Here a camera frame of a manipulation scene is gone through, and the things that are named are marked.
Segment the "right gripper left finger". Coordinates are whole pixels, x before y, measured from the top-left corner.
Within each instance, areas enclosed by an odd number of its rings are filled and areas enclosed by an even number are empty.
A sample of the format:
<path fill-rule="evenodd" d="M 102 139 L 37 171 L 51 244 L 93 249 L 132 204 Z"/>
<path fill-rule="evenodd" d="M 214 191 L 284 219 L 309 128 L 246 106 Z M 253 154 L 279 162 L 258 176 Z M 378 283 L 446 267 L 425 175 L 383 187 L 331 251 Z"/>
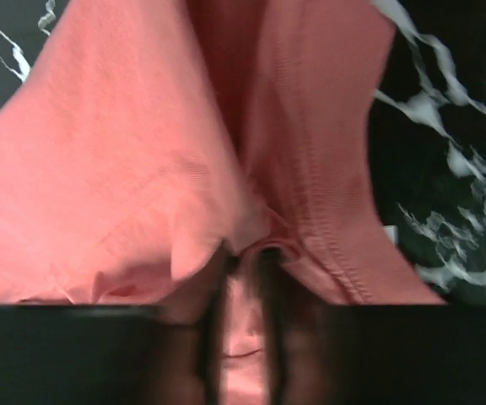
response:
<path fill-rule="evenodd" d="M 157 305 L 0 305 L 0 404 L 215 404 L 230 254 Z"/>

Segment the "salmon pink t shirt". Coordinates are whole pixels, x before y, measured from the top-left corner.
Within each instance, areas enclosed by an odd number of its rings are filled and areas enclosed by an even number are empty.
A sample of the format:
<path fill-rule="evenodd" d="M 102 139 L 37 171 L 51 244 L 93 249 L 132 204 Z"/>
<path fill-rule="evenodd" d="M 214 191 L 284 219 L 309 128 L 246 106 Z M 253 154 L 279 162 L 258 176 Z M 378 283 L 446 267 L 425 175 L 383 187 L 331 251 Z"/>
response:
<path fill-rule="evenodd" d="M 368 1 L 72 1 L 0 110 L 0 301 L 169 302 L 229 254 L 221 401 L 266 401 L 259 252 L 335 304 L 437 304 L 383 230 Z"/>

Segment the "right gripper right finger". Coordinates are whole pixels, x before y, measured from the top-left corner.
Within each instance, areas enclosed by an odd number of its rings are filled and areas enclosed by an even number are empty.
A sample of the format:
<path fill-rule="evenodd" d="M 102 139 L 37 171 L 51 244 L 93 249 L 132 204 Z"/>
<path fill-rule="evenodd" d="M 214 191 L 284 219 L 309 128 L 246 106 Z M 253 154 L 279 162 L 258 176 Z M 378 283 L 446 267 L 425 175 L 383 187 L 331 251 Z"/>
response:
<path fill-rule="evenodd" d="M 486 308 L 331 305 L 262 251 L 270 404 L 486 404 Z"/>

